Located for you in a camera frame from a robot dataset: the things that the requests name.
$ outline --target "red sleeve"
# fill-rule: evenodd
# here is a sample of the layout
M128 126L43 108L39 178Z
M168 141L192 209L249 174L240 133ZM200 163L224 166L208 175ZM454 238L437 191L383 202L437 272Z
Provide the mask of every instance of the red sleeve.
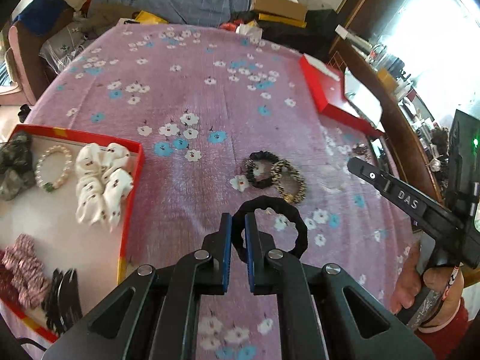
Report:
M437 360L445 360L450 352L460 344L469 325L469 314L462 298L457 315L442 330L435 333L421 333L417 330L415 334L432 349Z

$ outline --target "black scrunchie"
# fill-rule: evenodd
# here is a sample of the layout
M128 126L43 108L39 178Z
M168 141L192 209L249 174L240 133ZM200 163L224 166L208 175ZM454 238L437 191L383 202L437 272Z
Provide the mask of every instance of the black scrunchie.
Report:
M265 178L263 180L257 180L254 175L255 162L265 160L271 162L272 164L280 161L280 159L273 153L269 151L257 151L250 154L250 159L247 161L247 174L245 175L250 185L255 188L260 188L261 190L273 185L272 177Z
M299 210L281 198L259 196L244 202L232 217L232 245L237 250L240 260L247 263L247 249L243 246L242 238L242 232L245 228L245 215L248 212L255 212L257 208L261 210L272 208L277 214L285 215L290 222L295 224L298 235L295 240L295 247L289 253L299 259L308 248L308 229L300 216Z

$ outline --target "pink bedsheet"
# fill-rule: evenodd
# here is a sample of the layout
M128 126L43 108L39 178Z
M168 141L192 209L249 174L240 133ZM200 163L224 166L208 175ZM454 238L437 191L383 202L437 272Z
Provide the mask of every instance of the pink bedsheet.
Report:
M156 267L198 249L222 212L278 195L273 187L240 191L236 176L251 152L289 159L307 180L298 205L309 227L301 260L335 262L387 302L412 239L410 220L347 171L351 147L366 139L317 114L299 58L212 28L117 26L58 76L27 122L142 143L127 256ZM258 211L257 222L279 248L292 248L293 225L268 211ZM229 292L202 298L200 312L197 358L280 358L275 298L249 293L236 251Z

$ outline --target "red gift box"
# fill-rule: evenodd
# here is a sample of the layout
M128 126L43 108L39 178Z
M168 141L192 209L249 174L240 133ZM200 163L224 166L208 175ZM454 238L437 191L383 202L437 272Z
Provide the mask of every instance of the red gift box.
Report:
M345 76L341 71L327 66L339 76L340 81L335 81L309 64L305 56L300 59L300 66L319 113L361 131L368 137L379 138L383 135L382 131L362 119L345 98Z

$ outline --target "human hand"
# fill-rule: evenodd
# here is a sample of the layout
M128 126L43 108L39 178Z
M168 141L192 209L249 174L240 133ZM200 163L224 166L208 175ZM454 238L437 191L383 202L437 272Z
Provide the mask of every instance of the human hand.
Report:
M390 299L390 311L397 314L402 307L408 309L412 306L415 296L422 288L422 281L415 267L420 257L419 244L412 246L409 257L405 261L402 273L395 284L395 290ZM452 275L452 268L430 268L423 274L423 281L428 288L443 293L445 287ZM457 278L450 287L448 295L443 302L442 308L438 314L431 320L426 327L440 326L447 322L458 308L458 303L463 291L463 275L459 270Z

